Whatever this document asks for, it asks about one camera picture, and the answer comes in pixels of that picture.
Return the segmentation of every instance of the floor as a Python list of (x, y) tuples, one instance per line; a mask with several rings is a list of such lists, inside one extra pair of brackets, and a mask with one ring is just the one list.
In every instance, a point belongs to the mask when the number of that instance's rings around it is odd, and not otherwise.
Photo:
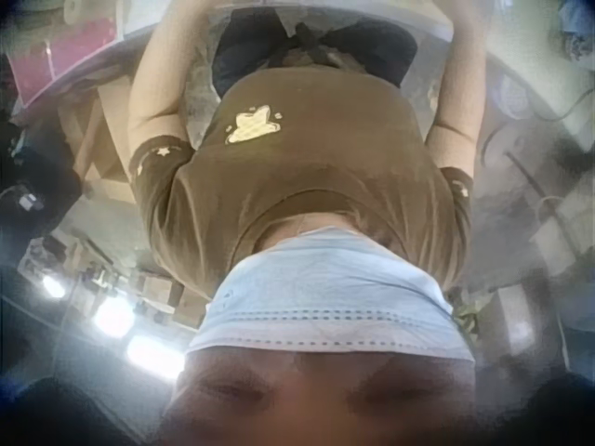
[[(320, 30), (350, 24), (356, 20), (353, 16), (345, 13), (333, 11), (332, 14), (329, 14), (321, 10), (302, 8), (287, 9), (281, 15), (289, 30), (295, 23), (302, 20), (312, 28)], [(211, 86), (207, 61), (212, 58), (214, 44), (224, 29), (227, 19), (227, 17), (213, 19), (214, 27), (211, 34), (206, 37), (207, 44), (198, 48), (203, 56), (194, 64), (188, 81), (185, 104), (189, 133), (194, 147), (199, 146), (210, 118), (218, 105), (218, 98)], [(421, 132), (425, 135), (433, 120), (448, 44), (423, 33), (413, 32), (413, 34), (418, 42), (419, 50), (403, 83), (403, 94), (412, 102)], [(500, 75), (497, 66), (491, 66), (489, 84), (493, 84)], [(489, 98), (482, 131), (482, 143), (494, 129), (508, 120)], [(541, 182), (542, 187), (552, 195), (563, 195), (575, 181), (573, 173), (562, 168), (556, 161), (560, 159), (561, 154), (575, 152), (573, 143), (565, 138), (560, 127), (530, 119), (511, 123), (496, 135), (488, 153), (486, 153), (485, 164), (478, 161), (469, 262), (460, 282), (471, 296), (484, 295), (488, 290), (522, 281), (528, 281), (529, 286), (531, 284), (536, 286), (543, 279), (543, 262), (530, 242), (538, 227), (535, 212), (537, 199), (526, 179), (504, 156), (506, 151), (513, 152), (527, 170)], [(84, 233), (107, 256), (116, 261), (122, 271), (133, 269), (135, 266), (158, 270), (152, 261), (139, 213), (134, 206), (86, 196), (67, 216), (62, 228), (67, 231), (77, 230)], [(543, 313), (537, 312), (537, 317), (548, 321), (547, 303), (541, 300), (543, 294), (535, 292), (532, 296), (537, 307), (546, 309)], [(552, 358), (550, 352), (542, 353), (541, 357), (534, 355), (525, 364), (529, 364), (535, 371), (544, 363), (549, 363), (549, 361), (553, 363), (557, 360), (557, 358)], [(93, 355), (92, 363), (101, 361), (101, 356), (96, 352), (89, 354)], [(61, 370), (65, 374), (73, 375), (75, 369), (69, 368), (67, 362), (62, 363), (61, 366)], [(87, 386), (86, 379), (78, 379), (78, 381)], [(502, 381), (502, 379), (499, 371), (493, 372), (493, 375), (486, 374), (485, 376), (488, 383)], [(98, 389), (107, 385), (102, 381), (93, 386), (88, 385), (88, 387)], [(142, 384), (140, 387), (145, 389), (146, 386)], [(109, 392), (117, 394), (115, 387), (112, 387)], [(510, 404), (512, 400), (518, 400), (519, 393), (516, 387), (509, 387), (509, 398), (500, 398), (502, 406)], [(126, 395), (126, 398), (132, 398), (131, 394)], [(485, 395), (484, 398), (494, 400), (496, 396), (491, 394)], [(144, 405), (152, 407), (145, 411), (144, 416), (151, 420), (158, 417), (159, 410), (156, 409), (162, 408), (166, 404), (166, 400), (167, 392), (165, 390), (161, 388), (154, 390), (142, 402)], [(130, 408), (126, 408), (124, 402), (119, 403), (117, 410), (124, 413), (122, 417), (134, 425), (134, 420), (128, 419)], [(145, 422), (136, 423), (135, 426), (135, 429), (141, 434), (147, 428)]]

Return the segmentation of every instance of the dark pants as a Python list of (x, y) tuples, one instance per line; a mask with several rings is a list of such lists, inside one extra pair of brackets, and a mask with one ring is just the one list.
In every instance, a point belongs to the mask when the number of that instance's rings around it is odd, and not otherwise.
[[(318, 43), (352, 55), (368, 73), (397, 87), (401, 87), (417, 53), (416, 40), (409, 32), (371, 19), (332, 31)], [(291, 39), (274, 8), (233, 11), (213, 61), (213, 85), (219, 96), (291, 47)]]

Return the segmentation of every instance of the cloth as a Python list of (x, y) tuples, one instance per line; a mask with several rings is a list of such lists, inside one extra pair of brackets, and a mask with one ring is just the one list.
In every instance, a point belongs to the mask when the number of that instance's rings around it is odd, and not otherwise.
[(361, 234), (302, 234), (237, 265), (189, 352), (241, 347), (473, 361), (440, 286)]
[(417, 53), (408, 31), (381, 20), (361, 19), (318, 39), (310, 34), (300, 23), (296, 35), (288, 37), (272, 7), (234, 10), (213, 60), (215, 90), (222, 98), (263, 67), (313, 64), (368, 72), (400, 87)]
[(255, 72), (221, 101), (205, 140), (159, 137), (131, 161), (155, 258), (212, 298), (291, 216), (335, 213), (448, 290), (469, 237), (470, 178), (442, 172), (399, 90), (331, 68)]

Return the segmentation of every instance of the blue face mask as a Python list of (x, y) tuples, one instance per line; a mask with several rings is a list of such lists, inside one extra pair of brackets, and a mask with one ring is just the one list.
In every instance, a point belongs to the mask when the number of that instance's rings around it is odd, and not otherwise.
[(361, 234), (327, 228), (238, 264), (190, 351), (394, 352), (473, 361), (429, 274)]

